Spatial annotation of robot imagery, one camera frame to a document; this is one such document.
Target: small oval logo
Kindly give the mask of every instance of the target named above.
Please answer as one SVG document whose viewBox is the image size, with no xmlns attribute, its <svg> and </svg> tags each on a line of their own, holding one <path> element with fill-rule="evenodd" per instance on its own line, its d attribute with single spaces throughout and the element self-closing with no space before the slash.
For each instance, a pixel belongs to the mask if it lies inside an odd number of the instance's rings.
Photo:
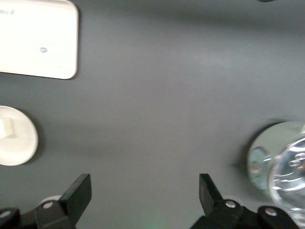
<svg viewBox="0 0 305 229">
<path fill-rule="evenodd" d="M 40 52 L 42 52 L 42 53 L 48 52 L 48 49 L 47 49 L 47 48 L 44 48 L 44 47 L 41 47 L 41 48 L 40 48 Z"/>
</svg>

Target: white rectangular device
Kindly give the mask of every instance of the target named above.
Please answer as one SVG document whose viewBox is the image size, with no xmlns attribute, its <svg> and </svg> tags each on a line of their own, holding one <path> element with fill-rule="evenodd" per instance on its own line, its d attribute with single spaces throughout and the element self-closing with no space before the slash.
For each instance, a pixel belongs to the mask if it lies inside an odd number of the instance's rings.
<svg viewBox="0 0 305 229">
<path fill-rule="evenodd" d="M 68 0 L 0 0 L 0 72 L 57 79 L 77 71 L 78 10 Z"/>
</svg>

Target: white round disc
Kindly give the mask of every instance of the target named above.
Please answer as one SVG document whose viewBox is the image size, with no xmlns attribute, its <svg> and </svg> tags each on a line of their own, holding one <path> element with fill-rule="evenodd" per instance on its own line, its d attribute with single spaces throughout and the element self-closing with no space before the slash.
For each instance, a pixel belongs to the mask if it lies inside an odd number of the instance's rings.
<svg viewBox="0 0 305 229">
<path fill-rule="evenodd" d="M 37 146 L 32 121 L 15 108 L 0 106 L 0 164 L 21 165 L 33 157 Z"/>
</svg>

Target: transparent dome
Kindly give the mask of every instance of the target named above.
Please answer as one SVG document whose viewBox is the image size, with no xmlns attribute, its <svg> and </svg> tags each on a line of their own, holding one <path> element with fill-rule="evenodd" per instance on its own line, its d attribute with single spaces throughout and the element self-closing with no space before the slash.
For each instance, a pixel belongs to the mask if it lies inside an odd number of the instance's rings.
<svg viewBox="0 0 305 229">
<path fill-rule="evenodd" d="M 305 138 L 275 158 L 269 189 L 275 204 L 305 225 Z"/>
</svg>

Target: gray surface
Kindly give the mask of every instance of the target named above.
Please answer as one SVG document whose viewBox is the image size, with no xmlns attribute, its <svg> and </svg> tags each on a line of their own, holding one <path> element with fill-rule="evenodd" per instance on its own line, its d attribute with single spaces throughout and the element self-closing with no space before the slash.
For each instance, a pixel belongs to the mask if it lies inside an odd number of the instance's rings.
<svg viewBox="0 0 305 229">
<path fill-rule="evenodd" d="M 86 228 L 189 228 L 200 173 L 251 210 L 268 200 L 244 156 L 261 128 L 305 112 L 305 2 L 74 0 L 71 80 L 0 73 L 0 103 L 35 122 L 39 150 L 0 166 L 0 208 L 32 209 L 91 173 Z"/>
</svg>

